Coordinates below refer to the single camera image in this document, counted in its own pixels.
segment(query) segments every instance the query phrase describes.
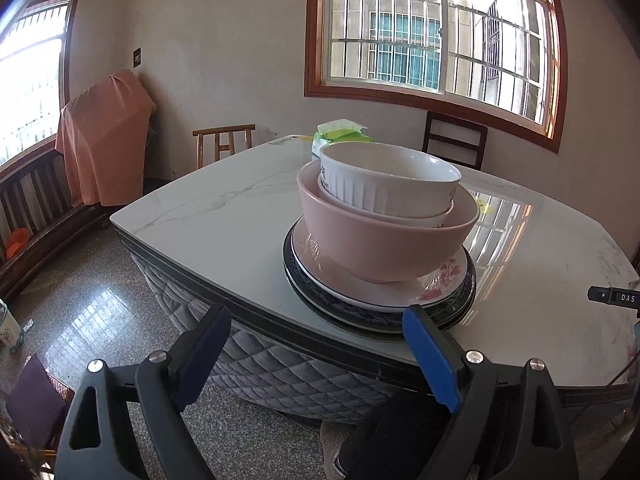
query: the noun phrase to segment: floral plate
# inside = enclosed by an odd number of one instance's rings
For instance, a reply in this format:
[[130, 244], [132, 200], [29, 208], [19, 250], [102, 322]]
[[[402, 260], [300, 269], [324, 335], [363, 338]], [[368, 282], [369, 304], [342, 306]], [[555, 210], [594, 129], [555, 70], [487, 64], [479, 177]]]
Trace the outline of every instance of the floral plate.
[[[385, 334], [402, 333], [404, 309], [394, 308], [391, 312], [380, 312], [362, 308], [332, 296], [313, 282], [294, 257], [291, 244], [292, 231], [293, 228], [287, 234], [282, 248], [284, 267], [294, 291], [306, 304], [321, 314], [361, 330]], [[476, 269], [468, 254], [466, 258], [466, 273], [458, 289], [449, 297], [425, 309], [436, 326], [443, 330], [462, 319], [476, 297]]]
[[443, 266], [421, 278], [406, 282], [366, 282], [322, 254], [304, 218], [293, 228], [291, 245], [296, 263], [322, 290], [345, 303], [379, 312], [396, 312], [412, 304], [438, 303], [458, 290], [466, 275], [466, 254], [460, 247]]

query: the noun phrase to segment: bowl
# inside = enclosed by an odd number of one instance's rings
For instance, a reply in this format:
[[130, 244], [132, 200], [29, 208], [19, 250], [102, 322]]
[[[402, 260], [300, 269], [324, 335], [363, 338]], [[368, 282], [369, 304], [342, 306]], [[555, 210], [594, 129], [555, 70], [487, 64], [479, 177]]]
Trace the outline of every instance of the bowl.
[[310, 162], [298, 172], [306, 225], [329, 258], [369, 282], [402, 282], [433, 272], [456, 253], [480, 215], [476, 200], [458, 184], [440, 229], [368, 218], [320, 198], [320, 163]]
[[428, 153], [377, 142], [336, 142], [320, 150], [324, 188], [358, 209], [402, 218], [443, 214], [462, 175]]
[[336, 207], [344, 209], [345, 211], [351, 211], [352, 213], [356, 213], [356, 215], [368, 216], [369, 218], [374, 218], [376, 220], [380, 220], [381, 222], [389, 222], [391, 224], [398, 225], [409, 225], [414, 227], [433, 227], [440, 228], [444, 227], [445, 221], [447, 219], [447, 215], [453, 209], [453, 200], [449, 204], [449, 209], [447, 209], [443, 214], [437, 216], [431, 216], [429, 218], [404, 218], [401, 216], [390, 216], [383, 215], [380, 213], [373, 213], [371, 211], [366, 211], [364, 209], [358, 209], [356, 206], [351, 204], [347, 204], [342, 200], [338, 200], [335, 196], [330, 194], [320, 182], [320, 176], [318, 176], [318, 196], [328, 202], [329, 204], [333, 204]]

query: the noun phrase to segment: blue gripper pad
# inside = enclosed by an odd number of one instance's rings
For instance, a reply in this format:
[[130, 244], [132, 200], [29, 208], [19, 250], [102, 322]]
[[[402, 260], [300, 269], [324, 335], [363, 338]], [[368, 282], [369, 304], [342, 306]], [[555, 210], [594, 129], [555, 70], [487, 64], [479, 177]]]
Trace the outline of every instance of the blue gripper pad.
[[460, 356], [454, 354], [453, 348], [419, 306], [404, 310], [402, 332], [436, 400], [446, 405], [451, 413], [457, 412], [462, 405], [458, 377], [464, 365]]

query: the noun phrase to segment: wooden window frame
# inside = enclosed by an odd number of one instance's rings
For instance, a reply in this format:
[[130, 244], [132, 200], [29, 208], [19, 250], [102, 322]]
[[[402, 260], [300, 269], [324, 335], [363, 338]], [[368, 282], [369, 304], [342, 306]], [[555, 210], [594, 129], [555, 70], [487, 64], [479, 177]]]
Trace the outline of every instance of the wooden window frame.
[[545, 133], [528, 128], [525, 125], [494, 115], [488, 111], [461, 105], [443, 98], [434, 98], [424, 94], [406, 93], [392, 87], [364, 88], [354, 86], [330, 85], [323, 81], [322, 74], [322, 36], [324, 32], [324, 0], [306, 0], [306, 37], [305, 37], [305, 97], [329, 97], [337, 99], [358, 99], [420, 108], [441, 113], [474, 123], [484, 124], [533, 142], [551, 152], [558, 153], [564, 125], [567, 92], [567, 49], [564, 16], [560, 0], [548, 4], [552, 21], [551, 34], [557, 37], [558, 62], [550, 67], [551, 84], [549, 91], [549, 117]]
[[[29, 9], [34, 9], [45, 2], [49, 2], [51, 0], [30, 0], [23, 9], [16, 15], [15, 19], [19, 20], [20, 16], [27, 12]], [[74, 17], [76, 15], [76, 7], [78, 6], [78, 0], [68, 0], [69, 1], [69, 11], [66, 15], [66, 33], [62, 44], [62, 78], [59, 78], [58, 81], [62, 82], [60, 85], [60, 103], [63, 107], [71, 100], [69, 96], [69, 60], [71, 53], [71, 32], [73, 30]], [[33, 146], [28, 147], [26, 150], [21, 151], [14, 157], [10, 158], [4, 164], [0, 165], [0, 180], [4, 180], [9, 177], [11, 174], [20, 170], [36, 158], [39, 158], [44, 153], [52, 150], [56, 144], [56, 136], [57, 134], [53, 134], [46, 139], [42, 139], [40, 142], [36, 142]]]

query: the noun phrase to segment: orange cloth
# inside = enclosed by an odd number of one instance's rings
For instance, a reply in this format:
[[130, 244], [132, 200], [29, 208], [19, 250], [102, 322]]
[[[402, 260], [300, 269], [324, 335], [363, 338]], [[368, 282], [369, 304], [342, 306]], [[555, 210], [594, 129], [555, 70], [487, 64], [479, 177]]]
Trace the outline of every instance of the orange cloth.
[[131, 70], [69, 102], [56, 149], [65, 156], [73, 206], [125, 205], [142, 196], [146, 132], [156, 105]]
[[29, 241], [30, 234], [24, 227], [17, 228], [6, 241], [6, 259], [10, 260]]

